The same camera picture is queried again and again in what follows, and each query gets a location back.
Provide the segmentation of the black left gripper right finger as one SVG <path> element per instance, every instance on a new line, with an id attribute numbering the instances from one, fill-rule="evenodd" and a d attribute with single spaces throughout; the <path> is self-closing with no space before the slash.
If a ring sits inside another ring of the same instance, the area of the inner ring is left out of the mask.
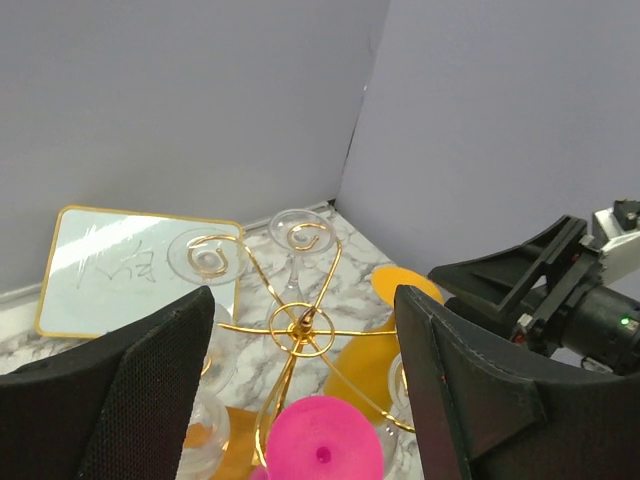
<path id="1" fill-rule="evenodd" d="M 639 378 L 540 356 L 417 288 L 394 313 L 428 479 L 635 479 Z"/>

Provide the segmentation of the clear round wine glass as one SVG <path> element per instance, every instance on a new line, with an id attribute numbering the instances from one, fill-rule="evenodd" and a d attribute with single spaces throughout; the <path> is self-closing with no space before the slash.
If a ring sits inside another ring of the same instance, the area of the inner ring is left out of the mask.
<path id="1" fill-rule="evenodd" d="M 236 236 L 199 228 L 179 234 L 170 243 L 167 261 L 181 279 L 216 286 L 235 282 L 246 270 L 249 256 Z"/>

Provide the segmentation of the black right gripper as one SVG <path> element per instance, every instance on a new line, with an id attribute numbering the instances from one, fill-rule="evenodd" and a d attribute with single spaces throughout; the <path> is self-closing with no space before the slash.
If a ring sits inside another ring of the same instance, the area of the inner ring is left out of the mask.
<path id="1" fill-rule="evenodd" d="M 566 348 L 583 369 L 636 374 L 639 302 L 604 285 L 605 267 L 586 233 L 585 220 L 565 215 L 515 247 L 437 266 L 428 278 L 494 319 L 519 304 L 514 342 L 531 351 L 549 357 Z"/>

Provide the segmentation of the yellow plastic goblet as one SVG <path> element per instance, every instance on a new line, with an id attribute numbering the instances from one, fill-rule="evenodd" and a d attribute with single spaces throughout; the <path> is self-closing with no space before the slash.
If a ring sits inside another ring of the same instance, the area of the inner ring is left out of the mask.
<path id="1" fill-rule="evenodd" d="M 387 305 L 394 305 L 395 291 L 400 285 L 413 286 L 439 303 L 442 293 L 434 283 L 420 274 L 398 266 L 377 268 L 371 277 L 375 293 Z M 395 315 L 384 324 L 353 337 L 337 356 L 323 393 L 339 398 L 359 410 L 373 425 L 385 421 L 392 399 L 388 390 L 388 374 L 400 352 L 395 333 Z"/>

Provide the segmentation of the pink plastic goblet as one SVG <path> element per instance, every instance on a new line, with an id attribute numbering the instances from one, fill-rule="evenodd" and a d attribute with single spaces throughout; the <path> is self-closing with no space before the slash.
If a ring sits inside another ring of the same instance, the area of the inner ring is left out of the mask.
<path id="1" fill-rule="evenodd" d="M 285 408 L 267 437 L 265 461 L 251 472 L 251 479 L 385 477 L 374 426 L 351 404 L 333 396 L 309 396 Z"/>

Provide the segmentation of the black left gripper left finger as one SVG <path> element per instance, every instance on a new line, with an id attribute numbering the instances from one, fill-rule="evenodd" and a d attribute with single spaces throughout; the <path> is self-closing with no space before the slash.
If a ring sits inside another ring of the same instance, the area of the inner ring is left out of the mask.
<path id="1" fill-rule="evenodd" d="M 199 287 L 2 375 L 2 478 L 175 478 L 214 312 Z"/>

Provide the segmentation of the small clear stemmed glass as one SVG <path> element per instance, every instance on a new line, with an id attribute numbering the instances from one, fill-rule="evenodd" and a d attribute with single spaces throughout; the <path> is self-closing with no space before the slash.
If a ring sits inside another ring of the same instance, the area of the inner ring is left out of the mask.
<path id="1" fill-rule="evenodd" d="M 414 426 L 400 354 L 394 358 L 389 368 L 388 391 L 391 398 L 390 414 L 399 422 Z M 376 426 L 376 433 L 383 452 L 384 478 L 393 479 L 397 474 L 410 470 L 409 463 L 415 450 L 415 435 L 388 420 Z"/>

